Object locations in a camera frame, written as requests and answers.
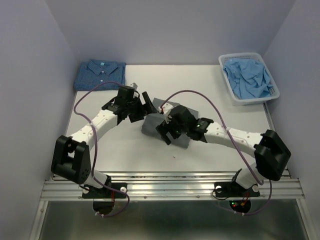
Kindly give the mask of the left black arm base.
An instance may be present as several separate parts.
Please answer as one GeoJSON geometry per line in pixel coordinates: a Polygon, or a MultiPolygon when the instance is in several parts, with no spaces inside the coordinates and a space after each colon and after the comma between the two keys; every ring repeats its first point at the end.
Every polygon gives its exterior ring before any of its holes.
{"type": "MultiPolygon", "coordinates": [[[[112,182],[111,188],[116,189],[118,191],[121,190],[121,188],[127,188],[128,184],[126,182],[112,182]]],[[[96,188],[93,186],[85,185],[86,188],[82,190],[82,198],[83,199],[111,199],[112,198],[112,191],[109,189],[106,189],[104,187],[102,188],[96,188]]]]}

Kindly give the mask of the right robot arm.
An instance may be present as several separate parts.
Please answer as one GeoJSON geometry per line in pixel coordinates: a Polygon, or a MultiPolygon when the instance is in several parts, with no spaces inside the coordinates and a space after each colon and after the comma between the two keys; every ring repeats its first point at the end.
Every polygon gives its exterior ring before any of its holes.
{"type": "Polygon", "coordinates": [[[246,168],[240,169],[230,182],[235,195],[242,195],[264,180],[279,181],[291,157],[290,150],[273,130],[258,133],[228,128],[209,118],[195,118],[183,105],[166,103],[158,112],[164,116],[164,121],[156,130],[167,145],[172,139],[186,135],[194,141],[235,149],[242,158],[245,154],[254,158],[255,162],[246,162],[246,168]]]}

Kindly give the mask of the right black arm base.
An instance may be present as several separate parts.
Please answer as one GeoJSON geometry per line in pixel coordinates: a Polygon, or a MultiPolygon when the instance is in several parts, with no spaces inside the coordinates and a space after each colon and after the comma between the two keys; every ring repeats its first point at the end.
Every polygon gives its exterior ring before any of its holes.
{"type": "Polygon", "coordinates": [[[214,183],[211,194],[218,199],[259,197],[260,191],[253,190],[253,187],[245,189],[236,182],[218,181],[214,183]]]}

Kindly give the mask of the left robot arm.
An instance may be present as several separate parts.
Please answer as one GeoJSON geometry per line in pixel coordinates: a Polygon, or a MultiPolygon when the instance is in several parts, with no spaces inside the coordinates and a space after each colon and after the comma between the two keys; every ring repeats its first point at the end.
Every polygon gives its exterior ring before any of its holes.
{"type": "Polygon", "coordinates": [[[91,160],[91,149],[98,149],[98,140],[123,120],[132,123],[155,114],[147,92],[139,93],[133,86],[120,86],[117,95],[104,104],[93,118],[89,119],[77,110],[87,124],[70,136],[60,136],[56,142],[51,163],[51,172],[75,184],[94,188],[100,197],[111,193],[111,177],[95,169],[96,160],[91,160]]]}

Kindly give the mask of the grey long sleeve shirt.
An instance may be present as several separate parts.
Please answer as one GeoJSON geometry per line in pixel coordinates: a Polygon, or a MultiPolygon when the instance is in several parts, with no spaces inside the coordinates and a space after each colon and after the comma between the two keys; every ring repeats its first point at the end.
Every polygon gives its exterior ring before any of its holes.
{"type": "MultiPolygon", "coordinates": [[[[152,104],[154,105],[155,108],[158,108],[164,101],[165,100],[163,99],[154,98],[152,101],[152,104]]],[[[168,101],[167,104],[170,104],[173,107],[180,105],[180,103],[172,102],[172,101],[168,101]]],[[[199,112],[197,110],[194,110],[189,107],[187,107],[187,109],[190,111],[191,114],[194,115],[195,118],[199,118],[199,112]]],[[[156,127],[160,125],[164,120],[165,120],[164,116],[159,113],[153,113],[146,116],[144,123],[142,124],[142,127],[141,127],[142,134],[164,142],[161,138],[161,135],[156,130],[156,127]]],[[[177,146],[182,149],[187,149],[189,147],[191,139],[185,134],[182,134],[177,139],[173,139],[173,137],[169,133],[167,134],[167,136],[171,141],[171,145],[177,146]]]]}

